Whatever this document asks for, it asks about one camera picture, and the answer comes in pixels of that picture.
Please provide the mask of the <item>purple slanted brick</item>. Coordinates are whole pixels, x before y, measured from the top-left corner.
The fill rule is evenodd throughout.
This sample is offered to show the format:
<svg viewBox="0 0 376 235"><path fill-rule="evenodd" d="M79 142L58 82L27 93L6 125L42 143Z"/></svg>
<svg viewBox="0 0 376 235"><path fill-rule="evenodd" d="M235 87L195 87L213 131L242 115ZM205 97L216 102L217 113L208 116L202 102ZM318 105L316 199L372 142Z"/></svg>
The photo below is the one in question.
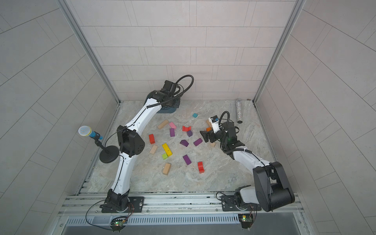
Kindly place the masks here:
<svg viewBox="0 0 376 235"><path fill-rule="evenodd" d="M194 145L195 146L198 146L199 144L201 144L203 142L203 140L201 139L201 138L199 138L198 140L196 140L195 142L194 142Z"/></svg>

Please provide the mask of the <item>purple wedge brick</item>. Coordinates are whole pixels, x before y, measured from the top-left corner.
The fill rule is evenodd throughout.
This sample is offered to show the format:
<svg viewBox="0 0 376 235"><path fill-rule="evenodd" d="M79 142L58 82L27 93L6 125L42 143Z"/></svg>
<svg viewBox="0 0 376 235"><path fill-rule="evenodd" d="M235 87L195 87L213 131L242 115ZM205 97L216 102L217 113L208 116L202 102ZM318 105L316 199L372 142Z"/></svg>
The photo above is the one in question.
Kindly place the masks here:
<svg viewBox="0 0 376 235"><path fill-rule="evenodd" d="M182 140L182 141L180 142L180 144L183 145L183 146L185 146L185 147L188 147L188 146L189 146L189 143L188 143L188 141L186 141L186 140Z"/></svg>

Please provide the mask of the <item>teal storage bin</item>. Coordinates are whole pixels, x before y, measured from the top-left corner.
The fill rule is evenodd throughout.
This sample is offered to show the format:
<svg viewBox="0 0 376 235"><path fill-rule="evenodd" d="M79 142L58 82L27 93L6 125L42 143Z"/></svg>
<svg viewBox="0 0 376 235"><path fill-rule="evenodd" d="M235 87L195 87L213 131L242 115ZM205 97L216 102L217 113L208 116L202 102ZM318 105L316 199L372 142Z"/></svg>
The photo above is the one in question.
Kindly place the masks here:
<svg viewBox="0 0 376 235"><path fill-rule="evenodd" d="M158 114L171 114L177 110L176 107L162 107L157 113Z"/></svg>

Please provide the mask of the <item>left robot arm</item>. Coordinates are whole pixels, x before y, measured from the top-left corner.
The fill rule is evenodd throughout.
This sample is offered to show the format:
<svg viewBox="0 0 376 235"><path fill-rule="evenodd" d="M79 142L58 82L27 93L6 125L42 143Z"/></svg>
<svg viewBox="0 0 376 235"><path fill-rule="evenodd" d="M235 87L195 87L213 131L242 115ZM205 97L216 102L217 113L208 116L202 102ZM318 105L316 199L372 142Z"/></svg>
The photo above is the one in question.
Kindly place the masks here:
<svg viewBox="0 0 376 235"><path fill-rule="evenodd" d="M180 105L180 97L181 95L171 96L166 91L153 91L147 96L144 106L135 117L125 126L120 125L117 128L119 147L112 147L112 157L100 154L103 163L110 163L120 157L114 183L107 193L104 204L100 205L102 213L124 212L130 209L130 179L137 157L146 145L141 134L160 110L175 112Z"/></svg>

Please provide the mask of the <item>red arch brick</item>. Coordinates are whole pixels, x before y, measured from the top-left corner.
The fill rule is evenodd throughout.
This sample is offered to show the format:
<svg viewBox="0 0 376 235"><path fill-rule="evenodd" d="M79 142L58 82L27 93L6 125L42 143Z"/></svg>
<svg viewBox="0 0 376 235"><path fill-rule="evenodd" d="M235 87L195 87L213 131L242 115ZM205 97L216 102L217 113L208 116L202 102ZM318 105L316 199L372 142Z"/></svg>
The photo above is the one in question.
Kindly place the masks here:
<svg viewBox="0 0 376 235"><path fill-rule="evenodd" d="M182 130L184 131L184 132L188 132L188 131L190 131L191 130L191 126L188 126L188 127L186 127L186 126L182 126Z"/></svg>

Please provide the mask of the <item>pink brick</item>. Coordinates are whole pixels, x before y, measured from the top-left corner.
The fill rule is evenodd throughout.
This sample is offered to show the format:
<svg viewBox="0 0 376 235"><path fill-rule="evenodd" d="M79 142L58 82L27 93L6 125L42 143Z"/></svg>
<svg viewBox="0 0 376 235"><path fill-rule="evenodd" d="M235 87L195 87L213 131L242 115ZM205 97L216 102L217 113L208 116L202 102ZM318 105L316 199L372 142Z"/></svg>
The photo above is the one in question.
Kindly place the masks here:
<svg viewBox="0 0 376 235"><path fill-rule="evenodd" d="M170 123L169 123L169 126L170 126L171 128L173 128L173 129L176 129L176 128L177 128L176 125L175 125L173 122L170 122Z"/></svg>

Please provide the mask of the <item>long natural wood brick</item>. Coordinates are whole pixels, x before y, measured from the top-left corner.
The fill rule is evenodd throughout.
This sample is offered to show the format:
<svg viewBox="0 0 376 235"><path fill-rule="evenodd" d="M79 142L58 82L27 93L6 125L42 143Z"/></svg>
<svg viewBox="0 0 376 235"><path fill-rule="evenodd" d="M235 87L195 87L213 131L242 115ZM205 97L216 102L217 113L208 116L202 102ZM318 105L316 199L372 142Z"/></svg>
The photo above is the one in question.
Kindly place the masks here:
<svg viewBox="0 0 376 235"><path fill-rule="evenodd" d="M169 121L166 119L166 120L164 120L161 124L159 124L158 126L157 126L157 128L158 129L162 129L162 128L164 128L166 125L168 125L169 124Z"/></svg>

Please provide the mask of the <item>purple flat brick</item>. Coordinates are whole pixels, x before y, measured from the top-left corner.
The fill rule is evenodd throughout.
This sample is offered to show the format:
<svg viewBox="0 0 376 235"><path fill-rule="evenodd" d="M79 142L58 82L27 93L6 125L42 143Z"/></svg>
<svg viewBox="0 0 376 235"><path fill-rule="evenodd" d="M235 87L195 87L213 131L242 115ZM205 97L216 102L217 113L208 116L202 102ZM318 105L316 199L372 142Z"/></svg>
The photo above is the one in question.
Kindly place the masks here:
<svg viewBox="0 0 376 235"><path fill-rule="evenodd" d="M188 155L184 155L183 156L183 159L184 159L184 161L185 161L185 163L187 164L187 165L190 165L192 162L191 162L191 160L190 160L190 158L188 157Z"/></svg>

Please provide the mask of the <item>glittery silver cylinder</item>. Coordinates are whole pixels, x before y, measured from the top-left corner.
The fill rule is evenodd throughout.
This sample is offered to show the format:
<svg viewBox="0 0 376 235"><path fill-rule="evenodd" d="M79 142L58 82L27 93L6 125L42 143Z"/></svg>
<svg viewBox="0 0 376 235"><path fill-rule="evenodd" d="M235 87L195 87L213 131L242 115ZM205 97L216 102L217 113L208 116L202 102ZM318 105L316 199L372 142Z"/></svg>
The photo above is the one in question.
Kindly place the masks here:
<svg viewBox="0 0 376 235"><path fill-rule="evenodd" d="M239 124L243 123L243 120L242 120L242 100L241 99L236 100L236 114L237 114L237 123L239 123Z"/></svg>

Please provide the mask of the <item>red rectangular brick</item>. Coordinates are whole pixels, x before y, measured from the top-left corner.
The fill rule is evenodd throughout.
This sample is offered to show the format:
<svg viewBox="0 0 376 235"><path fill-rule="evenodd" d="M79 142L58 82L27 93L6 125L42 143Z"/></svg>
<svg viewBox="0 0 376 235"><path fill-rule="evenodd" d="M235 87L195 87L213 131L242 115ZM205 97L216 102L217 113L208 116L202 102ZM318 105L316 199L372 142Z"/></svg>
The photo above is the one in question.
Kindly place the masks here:
<svg viewBox="0 0 376 235"><path fill-rule="evenodd" d="M150 134L150 135L149 135L149 141L150 141L150 144L151 144L151 145L155 144L155 137L154 137L153 134Z"/></svg>

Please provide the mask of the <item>natural wood brick front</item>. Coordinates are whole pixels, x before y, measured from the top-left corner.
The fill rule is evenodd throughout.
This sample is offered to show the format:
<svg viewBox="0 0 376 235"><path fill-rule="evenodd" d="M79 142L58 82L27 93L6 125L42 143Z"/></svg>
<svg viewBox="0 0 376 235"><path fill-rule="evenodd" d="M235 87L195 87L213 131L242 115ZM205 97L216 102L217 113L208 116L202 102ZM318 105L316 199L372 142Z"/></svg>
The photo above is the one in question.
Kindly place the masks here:
<svg viewBox="0 0 376 235"><path fill-rule="evenodd" d="M168 175L170 169L171 169L171 164L170 163L166 163L165 166L164 166L164 169L163 169L163 175Z"/></svg>

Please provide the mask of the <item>right circuit board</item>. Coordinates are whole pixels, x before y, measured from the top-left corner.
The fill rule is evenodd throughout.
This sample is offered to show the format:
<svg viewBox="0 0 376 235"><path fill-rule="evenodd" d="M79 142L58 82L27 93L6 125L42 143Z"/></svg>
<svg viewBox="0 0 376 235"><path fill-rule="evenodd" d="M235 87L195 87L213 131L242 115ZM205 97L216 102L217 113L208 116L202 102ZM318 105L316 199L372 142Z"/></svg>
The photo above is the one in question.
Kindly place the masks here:
<svg viewBox="0 0 376 235"><path fill-rule="evenodd" d="M254 224L254 216L250 214L238 214L239 222L243 229L250 229Z"/></svg>

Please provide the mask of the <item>left circuit board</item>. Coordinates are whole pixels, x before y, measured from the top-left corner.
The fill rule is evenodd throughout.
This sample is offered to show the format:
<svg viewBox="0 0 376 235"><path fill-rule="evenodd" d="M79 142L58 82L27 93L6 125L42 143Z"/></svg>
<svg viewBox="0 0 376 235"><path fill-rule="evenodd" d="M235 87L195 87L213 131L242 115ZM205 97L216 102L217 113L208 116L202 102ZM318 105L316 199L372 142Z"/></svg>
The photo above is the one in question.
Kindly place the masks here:
<svg viewBox="0 0 376 235"><path fill-rule="evenodd" d="M120 216L116 217L111 220L110 222L110 228L113 232L120 232L123 228L126 227L127 223L127 217L126 216Z"/></svg>

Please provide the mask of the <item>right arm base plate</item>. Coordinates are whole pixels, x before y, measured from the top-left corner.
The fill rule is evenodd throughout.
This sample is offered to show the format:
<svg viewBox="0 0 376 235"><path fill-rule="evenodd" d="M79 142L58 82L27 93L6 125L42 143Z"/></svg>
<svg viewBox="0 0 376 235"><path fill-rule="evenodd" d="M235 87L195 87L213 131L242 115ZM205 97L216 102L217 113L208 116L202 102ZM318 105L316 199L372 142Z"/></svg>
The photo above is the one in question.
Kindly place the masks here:
<svg viewBox="0 0 376 235"><path fill-rule="evenodd" d="M227 196L222 195L221 203L224 212L262 210L259 204L245 203L239 194Z"/></svg>

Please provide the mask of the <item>aluminium mounting rail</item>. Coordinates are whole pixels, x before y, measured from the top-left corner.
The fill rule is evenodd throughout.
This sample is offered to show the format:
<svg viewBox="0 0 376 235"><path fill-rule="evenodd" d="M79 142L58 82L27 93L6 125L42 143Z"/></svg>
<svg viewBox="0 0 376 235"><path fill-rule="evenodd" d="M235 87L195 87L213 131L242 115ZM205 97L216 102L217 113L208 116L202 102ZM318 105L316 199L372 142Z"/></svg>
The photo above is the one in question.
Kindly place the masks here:
<svg viewBox="0 0 376 235"><path fill-rule="evenodd" d="M131 193L129 197L145 198L142 212L135 215L155 214L211 214L225 213L222 209L221 196L233 195L233 192L216 193ZM104 204L106 194L83 193L67 196L59 215L95 215L102 214L100 205Z"/></svg>

